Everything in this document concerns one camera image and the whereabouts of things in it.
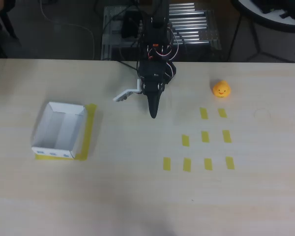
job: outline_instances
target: yellow tape strip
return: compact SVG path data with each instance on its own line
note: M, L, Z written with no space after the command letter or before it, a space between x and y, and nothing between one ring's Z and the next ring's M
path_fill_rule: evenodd
M208 171L213 170L212 160L210 158L205 158L205 169Z
M163 170L164 171L171 170L171 159L169 157L164 157L163 159Z
M208 119L206 108L200 107L200 114L202 119Z
M225 160L226 160L227 169L234 170L235 169L235 165L234 165L233 158L230 157L230 156L227 156L227 157L225 157Z
M81 153L76 154L75 158L66 158L66 157L55 157L55 156L43 156L43 155L35 155L36 160L79 160L79 161L85 161L88 158L89 153L89 145L92 135L92 129L93 129L93 122L94 122L94 116L95 116L95 110L96 105L95 104L89 104L85 106L88 117L85 124L85 131L84 131L84 139L82 143Z
M182 145L185 147L189 147L189 136L188 135L182 135Z
M210 138L208 137L208 132L201 131L201 136L202 136L202 142L204 142L204 143L210 142Z
M218 113L220 114L220 117L227 118L226 112L223 108L219 108Z
M224 142L226 142L226 143L232 142L231 134L230 134L229 130L223 130L223 137L224 137Z
M184 158L183 159L183 168L184 171L191 172L191 159Z

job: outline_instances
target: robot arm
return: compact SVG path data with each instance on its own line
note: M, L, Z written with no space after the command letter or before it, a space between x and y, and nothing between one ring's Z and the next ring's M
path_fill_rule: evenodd
M171 56L173 37L169 25L169 0L154 0L152 15L144 19L139 67L142 92L147 96L152 118L157 115L165 85L176 74L176 68L171 62L174 58Z

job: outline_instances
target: white cable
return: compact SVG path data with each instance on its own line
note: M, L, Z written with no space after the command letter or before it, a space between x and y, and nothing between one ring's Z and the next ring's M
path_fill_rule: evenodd
M178 41L177 41L177 39L176 39L176 36L174 35L174 32L172 31L172 29L171 29L171 28L169 28L169 29L171 30L171 32L172 32L172 34L173 34L173 36L174 36L174 38L175 38L175 41L176 41L176 43L177 43L177 51L176 51L175 55L174 55L172 58L169 59L169 60L172 60L172 59L175 58L175 56L176 56L177 53L178 53L178 50L179 50L179 43L178 43Z
M166 74L167 76L169 76L169 77L174 77L174 72L173 72L173 69L172 69L171 65L169 65L168 62L167 62L166 64L170 67L170 69L171 69L171 71L172 71L172 76L170 76L170 75L167 74L167 73L165 73L165 74Z
M155 49L155 51L156 51L156 53L157 53L158 55L160 55L161 57L166 57L166 56L168 56L168 55L172 52L172 49L171 49L170 52L167 53L167 54L160 54L156 49Z
M148 54L147 54L147 56L148 56L149 59L150 59L150 57L151 57L151 56L149 55L149 53L152 51L152 49L153 49L153 48L151 48L150 51L149 51Z
M41 10L41 13L43 14L43 16L45 17L46 20L54 23L54 24L58 24L58 25L63 25L63 26L75 26L75 27L80 27L80 28L83 28L85 30L87 30L88 32L91 33L91 36L93 38L93 57L92 57L92 60L94 60L94 57L95 57L95 54L94 54L94 51L95 51L95 40L94 40L94 34L91 30L89 30L88 28L84 27L84 26L80 26L80 25L76 25L76 24L71 24L71 23L61 23L61 22L57 22L57 21L52 21L50 20L44 13L43 11L43 5L42 5L42 1L43 0L40 0L40 10Z

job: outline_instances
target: floor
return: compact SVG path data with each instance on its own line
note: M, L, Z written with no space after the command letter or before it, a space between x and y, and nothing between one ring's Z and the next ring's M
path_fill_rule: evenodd
M11 39L6 32L0 33L9 58L33 59L80 59L93 58L93 39L86 29L67 24L76 24L90 29L94 35L94 59L100 59L102 21L93 11L95 0L58 0L55 4L43 6L46 20L36 0L17 0L9 12L10 20L20 43ZM103 6L127 3L128 0L99 0L98 12ZM215 10L223 54L226 55L235 31L238 13L229 0L211 0ZM295 34L282 33L257 26L264 51L295 61ZM238 32L231 61L242 62L255 53L247 21L243 21ZM259 56L252 62L276 62Z

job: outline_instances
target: metal rack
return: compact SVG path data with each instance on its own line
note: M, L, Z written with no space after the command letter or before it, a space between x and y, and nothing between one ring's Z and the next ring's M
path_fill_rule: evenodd
M125 6L107 6L104 9L103 27L112 17L123 11ZM188 47L201 49L203 46L212 50L221 51L219 34L215 22L213 10L204 9L198 3L170 4L170 22L179 35L183 37ZM128 49L136 41L135 38L121 37L123 14L111 21L106 27L102 38L101 59L113 58L113 52ZM174 32L179 44L182 39Z

